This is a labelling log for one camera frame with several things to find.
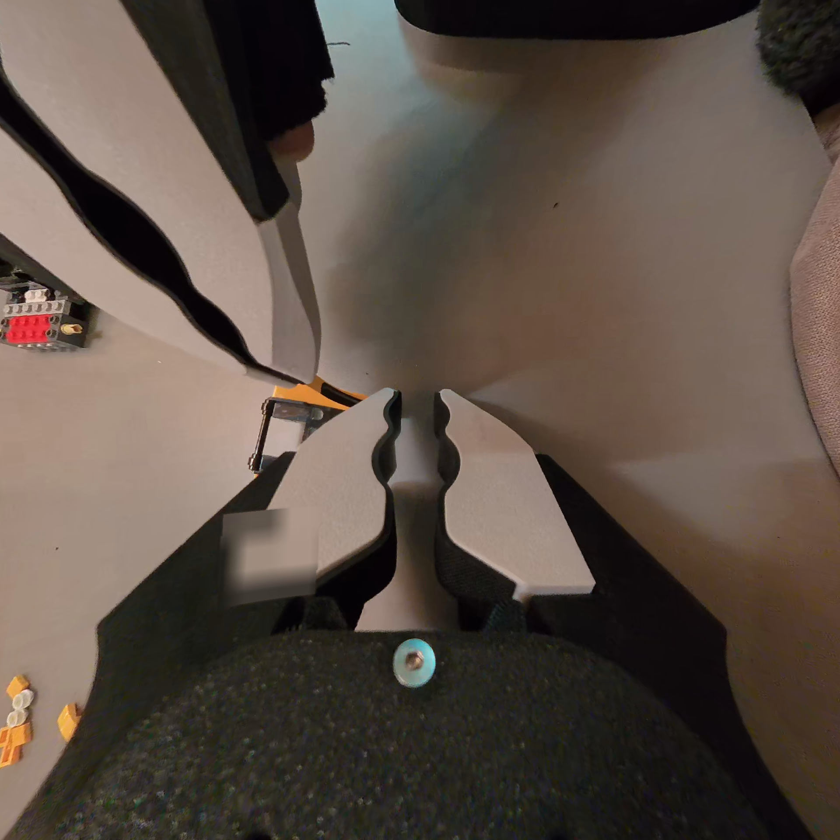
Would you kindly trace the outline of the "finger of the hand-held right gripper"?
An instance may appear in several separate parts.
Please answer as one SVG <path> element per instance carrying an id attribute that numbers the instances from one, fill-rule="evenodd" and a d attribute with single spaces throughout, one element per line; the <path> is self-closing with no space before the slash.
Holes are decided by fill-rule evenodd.
<path id="1" fill-rule="evenodd" d="M 2 2 L 1 29 L 2 99 L 148 215 L 258 360 L 314 380 L 321 321 L 298 163 L 270 154 L 289 198 L 252 218 L 121 2 Z"/>
<path id="2" fill-rule="evenodd" d="M 289 363 L 258 360 L 148 215 L 76 163 L 17 98 L 2 99 L 2 236 L 59 285 L 153 339 L 236 373 L 302 383 Z"/>

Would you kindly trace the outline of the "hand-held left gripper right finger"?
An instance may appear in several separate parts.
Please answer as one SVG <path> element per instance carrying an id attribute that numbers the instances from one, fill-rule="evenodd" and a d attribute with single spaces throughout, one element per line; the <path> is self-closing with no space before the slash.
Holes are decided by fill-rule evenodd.
<path id="1" fill-rule="evenodd" d="M 459 600 L 589 595 L 595 578 L 534 450 L 456 392 L 435 395 L 436 572 Z"/>

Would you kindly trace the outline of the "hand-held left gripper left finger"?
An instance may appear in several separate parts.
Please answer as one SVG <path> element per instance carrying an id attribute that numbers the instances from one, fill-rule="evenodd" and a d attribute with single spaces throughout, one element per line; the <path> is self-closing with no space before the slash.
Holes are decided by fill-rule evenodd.
<path id="1" fill-rule="evenodd" d="M 399 391 L 385 387 L 329 420 L 301 444 L 268 505 L 315 515 L 319 585 L 385 536 L 392 411 L 400 409 L 400 399 Z"/>

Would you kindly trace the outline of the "orange lego roof assembly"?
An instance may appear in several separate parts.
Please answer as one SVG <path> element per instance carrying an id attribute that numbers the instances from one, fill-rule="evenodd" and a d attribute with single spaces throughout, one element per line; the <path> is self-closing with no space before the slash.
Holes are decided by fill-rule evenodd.
<path id="1" fill-rule="evenodd" d="M 310 384 L 276 386 L 260 409 L 259 431 L 254 451 L 248 458 L 249 471 L 257 476 L 279 458 L 266 453 L 273 422 L 296 425 L 300 431 L 299 443 L 302 444 L 327 422 L 366 399 L 367 395 L 347 392 L 320 377 Z"/>

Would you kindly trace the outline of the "orange and black lego car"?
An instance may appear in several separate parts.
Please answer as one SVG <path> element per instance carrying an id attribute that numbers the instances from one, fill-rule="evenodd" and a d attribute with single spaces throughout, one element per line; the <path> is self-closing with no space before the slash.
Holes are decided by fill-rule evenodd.
<path id="1" fill-rule="evenodd" d="M 1 260 L 2 345 L 64 353 L 88 345 L 93 308 L 57 280 Z"/>

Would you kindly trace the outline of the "small orange lego pieces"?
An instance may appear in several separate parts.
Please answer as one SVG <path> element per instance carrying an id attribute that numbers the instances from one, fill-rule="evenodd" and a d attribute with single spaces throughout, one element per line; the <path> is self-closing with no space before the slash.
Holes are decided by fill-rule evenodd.
<path id="1" fill-rule="evenodd" d="M 2 718 L 1 727 L 1 768 L 14 766 L 24 753 L 24 748 L 31 743 L 34 730 L 31 719 L 36 693 L 28 678 L 16 675 L 6 686 L 9 710 Z M 64 742 L 71 741 L 81 720 L 81 710 L 76 703 L 64 706 L 57 718 L 57 728 Z"/>

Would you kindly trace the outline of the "person's right hand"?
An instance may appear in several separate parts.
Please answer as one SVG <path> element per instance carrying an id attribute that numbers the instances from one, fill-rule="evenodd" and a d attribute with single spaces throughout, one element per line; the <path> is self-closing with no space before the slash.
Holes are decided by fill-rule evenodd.
<path id="1" fill-rule="evenodd" d="M 268 146 L 272 156 L 299 163 L 312 153 L 314 141 L 314 126 L 310 120 L 272 139 Z"/>

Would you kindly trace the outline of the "dark rounded object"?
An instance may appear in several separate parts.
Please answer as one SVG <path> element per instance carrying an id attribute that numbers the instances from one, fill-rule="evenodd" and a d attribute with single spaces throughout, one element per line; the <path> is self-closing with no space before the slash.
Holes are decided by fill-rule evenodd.
<path id="1" fill-rule="evenodd" d="M 661 39 L 726 24 L 758 1 L 395 1 L 433 35 L 488 39 Z"/>

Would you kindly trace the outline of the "grey cloth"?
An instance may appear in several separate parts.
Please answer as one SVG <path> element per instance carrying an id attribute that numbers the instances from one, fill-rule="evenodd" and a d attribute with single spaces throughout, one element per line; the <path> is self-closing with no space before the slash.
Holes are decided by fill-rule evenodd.
<path id="1" fill-rule="evenodd" d="M 839 105 L 815 128 L 832 164 L 791 262 L 791 330 L 805 399 L 839 471 Z"/>

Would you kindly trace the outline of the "dark fuzzy cloth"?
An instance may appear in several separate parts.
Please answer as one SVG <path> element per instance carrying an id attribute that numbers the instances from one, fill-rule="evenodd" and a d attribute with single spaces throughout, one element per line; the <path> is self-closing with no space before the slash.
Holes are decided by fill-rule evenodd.
<path id="1" fill-rule="evenodd" d="M 761 1 L 758 50 L 767 78 L 815 115 L 839 101 L 839 2 Z"/>

